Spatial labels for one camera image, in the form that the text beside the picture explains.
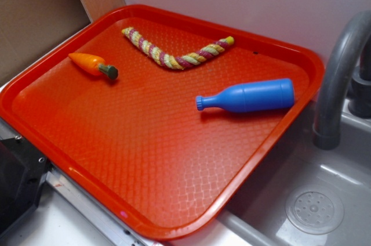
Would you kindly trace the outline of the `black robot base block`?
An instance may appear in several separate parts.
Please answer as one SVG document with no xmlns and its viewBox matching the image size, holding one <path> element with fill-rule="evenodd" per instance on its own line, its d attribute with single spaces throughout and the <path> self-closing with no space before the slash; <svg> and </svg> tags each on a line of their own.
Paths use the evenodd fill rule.
<svg viewBox="0 0 371 246">
<path fill-rule="evenodd" d="M 1 140 L 1 240 L 39 205 L 49 159 L 26 138 Z"/>
</svg>

